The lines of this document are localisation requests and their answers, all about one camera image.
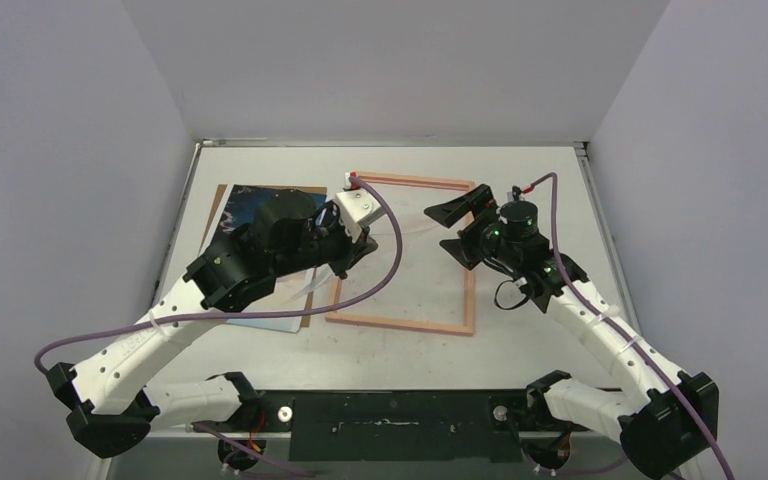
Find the pink picture frame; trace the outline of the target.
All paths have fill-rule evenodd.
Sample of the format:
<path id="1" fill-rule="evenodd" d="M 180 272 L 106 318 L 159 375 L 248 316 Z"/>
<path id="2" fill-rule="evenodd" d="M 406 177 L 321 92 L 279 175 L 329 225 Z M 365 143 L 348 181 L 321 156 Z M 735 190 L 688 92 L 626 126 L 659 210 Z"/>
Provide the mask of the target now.
<path id="1" fill-rule="evenodd" d="M 395 276 L 373 297 L 325 315 L 364 327 L 471 336 L 475 332 L 475 275 L 453 263 L 438 242 L 450 233 L 424 215 L 431 205 L 475 187 L 469 180 L 358 172 L 393 209 L 403 255 Z"/>

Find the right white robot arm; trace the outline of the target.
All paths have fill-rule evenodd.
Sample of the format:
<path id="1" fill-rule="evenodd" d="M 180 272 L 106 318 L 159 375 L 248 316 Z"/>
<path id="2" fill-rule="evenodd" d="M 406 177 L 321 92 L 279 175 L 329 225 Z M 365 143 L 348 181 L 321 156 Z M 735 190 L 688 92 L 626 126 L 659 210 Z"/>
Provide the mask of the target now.
<path id="1" fill-rule="evenodd" d="M 498 203 L 481 184 L 425 215 L 445 228 L 472 221 L 441 247 L 461 266 L 503 273 L 526 299 L 574 336 L 616 382 L 615 392 L 555 371 L 526 388 L 525 414 L 537 428 L 569 421 L 616 442 L 643 475 L 662 479 L 710 448 L 720 392 L 658 353 L 599 293 L 586 272 L 544 236 L 539 211 L 520 189 Z"/>

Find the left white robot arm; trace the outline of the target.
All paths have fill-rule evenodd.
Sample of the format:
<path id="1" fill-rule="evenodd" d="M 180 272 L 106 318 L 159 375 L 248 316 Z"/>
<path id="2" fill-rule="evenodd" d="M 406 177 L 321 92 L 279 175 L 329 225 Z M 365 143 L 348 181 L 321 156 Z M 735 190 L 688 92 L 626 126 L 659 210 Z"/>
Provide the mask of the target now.
<path id="1" fill-rule="evenodd" d="M 160 428 L 226 423 L 242 431 L 257 420 L 257 392 L 244 374 L 158 384 L 155 376 L 196 339 L 273 294 L 280 278 L 327 266 L 340 278 L 375 251 L 370 227 L 384 214 L 367 190 L 345 190 L 317 204 L 285 189 L 250 222 L 212 241 L 171 290 L 107 347 L 45 376 L 68 408 L 73 438 L 100 458 L 120 455 Z"/>

